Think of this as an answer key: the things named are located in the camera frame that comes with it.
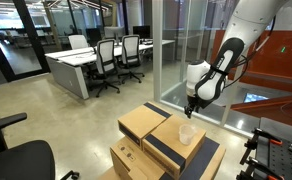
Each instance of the cardboard box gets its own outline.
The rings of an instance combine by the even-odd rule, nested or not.
[[[143,151],[158,166],[174,179],[179,179],[196,152],[204,143],[206,131],[197,128],[192,143],[188,146],[179,141],[179,127],[190,124],[181,117],[172,115],[143,140]]]
[[[142,148],[142,139],[164,122],[171,113],[147,102],[118,119],[119,130]]]
[[[204,144],[196,153],[189,166],[185,169],[180,179],[214,179],[224,154],[224,147],[209,138],[205,138]],[[126,137],[119,140],[111,147],[111,156],[114,169],[123,180],[173,179]]]
[[[98,180],[120,180],[120,177],[116,174],[114,167],[111,167]]]
[[[165,171],[150,160],[136,144],[127,137],[110,148],[114,169],[123,180],[160,179]]]

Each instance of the white desk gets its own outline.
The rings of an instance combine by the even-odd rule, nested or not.
[[[173,40],[163,40],[162,44],[169,44],[173,43]],[[120,46],[115,46],[114,48],[114,56],[121,56],[122,55],[122,46],[121,43]],[[153,45],[145,45],[140,44],[139,50],[146,50],[153,48]],[[93,48],[83,48],[83,49],[77,49],[77,50],[70,50],[70,51],[62,51],[57,53],[50,53],[46,54],[46,56],[58,59],[59,61],[62,61],[66,64],[72,65],[72,66],[80,66],[86,63],[94,62],[96,61],[96,54],[93,54],[94,50]]]
[[[174,44],[174,42],[173,40],[163,40],[162,44]],[[153,48],[152,44],[139,45],[140,51],[150,48]],[[115,46],[114,56],[121,56],[121,54],[122,47]],[[45,56],[58,84],[83,99],[89,98],[81,65],[96,61],[97,57],[92,47],[49,53]]]

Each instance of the polished floor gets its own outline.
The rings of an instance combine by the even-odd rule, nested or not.
[[[112,166],[109,147],[124,136],[118,130],[118,117],[153,101],[151,61],[145,66],[148,68],[144,69],[146,77],[141,84],[128,80],[120,86],[120,94],[108,89],[95,98],[93,91],[88,100],[56,84],[51,74],[0,85],[0,117],[19,112],[28,114],[26,121],[4,129],[8,146],[46,140],[55,156],[56,179],[70,169],[79,171],[81,179],[96,179]],[[180,111],[160,106],[185,117]],[[239,161],[247,139],[195,117],[189,121],[206,129],[207,137],[227,149],[216,179],[235,179],[244,169]]]
[[[32,47],[19,48],[14,44],[0,41],[0,48],[15,74],[40,70],[38,58]],[[45,53],[55,52],[56,46],[43,46]]]

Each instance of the office chair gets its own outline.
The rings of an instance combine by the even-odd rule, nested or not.
[[[89,47],[86,38],[83,35],[71,35],[68,36],[68,39],[72,49],[81,49]]]
[[[97,43],[97,59],[96,66],[97,70],[93,71],[89,67],[88,74],[91,76],[93,80],[103,80],[101,84],[101,88],[99,89],[96,97],[99,97],[100,92],[107,87],[112,87],[117,89],[117,93],[120,93],[118,87],[114,86],[110,82],[106,81],[106,79],[110,75],[115,75],[118,73],[116,65],[115,65],[115,57],[114,57],[114,40],[103,40]]]
[[[0,119],[0,180],[55,180],[55,161],[49,144],[42,140],[8,149],[1,129],[27,118],[26,113]],[[61,180],[78,179],[70,171]]]
[[[124,36],[122,40],[122,58],[121,61],[118,61],[118,66],[123,69],[128,69],[129,72],[118,75],[118,79],[120,79],[121,76],[126,76],[122,80],[122,84],[125,84],[125,80],[128,77],[130,79],[134,77],[138,80],[139,83],[142,82],[136,75],[139,74],[142,75],[142,77],[145,77],[145,75],[143,73],[135,73],[130,70],[131,68],[139,67],[140,65],[141,62],[139,57],[139,36]]]

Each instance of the plastic cup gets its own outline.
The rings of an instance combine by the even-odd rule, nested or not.
[[[179,127],[179,141],[184,145],[190,145],[196,134],[196,129],[190,124],[183,124]]]

